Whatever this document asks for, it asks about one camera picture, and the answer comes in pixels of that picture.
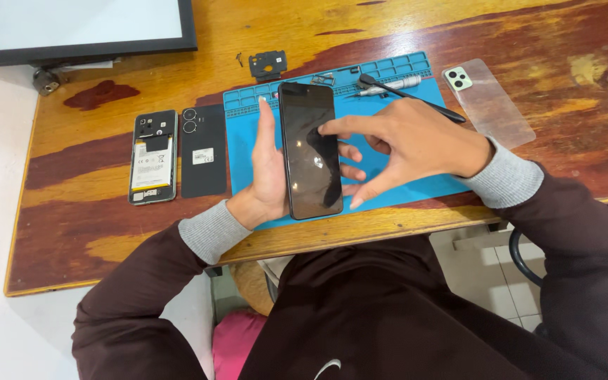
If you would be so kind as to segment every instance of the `wooden table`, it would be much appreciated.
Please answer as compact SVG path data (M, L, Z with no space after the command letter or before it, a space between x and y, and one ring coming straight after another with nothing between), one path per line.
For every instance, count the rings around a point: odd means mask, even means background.
M482 58L536 131L515 152L608 202L608 0L360 1L194 0L198 52L72 72L40 97L5 294L96 283L148 236L231 195L126 201L135 116L221 103L223 91L255 84L234 59L239 52L246 62L284 49L284 78L418 50L436 74ZM476 195L457 194L261 230L221 263L493 220Z

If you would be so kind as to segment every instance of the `pry tool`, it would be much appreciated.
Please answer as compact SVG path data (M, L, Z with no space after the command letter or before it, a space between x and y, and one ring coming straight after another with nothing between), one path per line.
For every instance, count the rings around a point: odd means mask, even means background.
M399 97L409 97L411 99L421 100L424 103L426 103L427 105L431 106L431 108L435 109L437 112L440 112L442 115L444 115L448 119L452 120L453 122L459 122L459 123L466 122L465 117L459 115L458 113L456 113L454 111L451 111L450 109L440 107L436 104L430 103L429 101L425 101L424 99L419 99L418 97L416 97L414 95L410 95L408 93L404 93L403 91L392 89L389 86L386 86L384 83L377 81L375 78L373 78L370 75L360 74L360 78L358 80L364 84L368 84L369 86L381 87L386 91L390 91L390 92L394 93L395 95L398 95Z

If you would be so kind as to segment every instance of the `pink cloth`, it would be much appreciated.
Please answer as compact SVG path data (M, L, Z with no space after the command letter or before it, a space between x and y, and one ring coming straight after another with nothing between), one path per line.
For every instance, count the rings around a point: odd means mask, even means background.
M264 315L240 310L227 314L213 332L213 361L215 380L236 380L245 359L253 348L261 328L266 322Z

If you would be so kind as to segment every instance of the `tiled floor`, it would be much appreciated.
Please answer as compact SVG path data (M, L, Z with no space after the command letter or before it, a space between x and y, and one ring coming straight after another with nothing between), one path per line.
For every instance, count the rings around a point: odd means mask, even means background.
M487 234L486 226L477 226L430 236L447 283L460 297L534 331L541 322L540 289L515 267L508 247L455 251L452 246L454 240ZM543 251L531 243L521 244L519 250L530 269L540 277L545 276ZM217 321L228 311L247 305L228 272L225 268L224 276L212 279Z

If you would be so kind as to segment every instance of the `fingernail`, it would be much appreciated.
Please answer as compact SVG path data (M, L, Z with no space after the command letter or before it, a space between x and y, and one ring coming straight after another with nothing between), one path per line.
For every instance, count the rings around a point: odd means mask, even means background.
M363 204L363 200L360 198L355 198L350 202L350 209L355 210L361 204Z

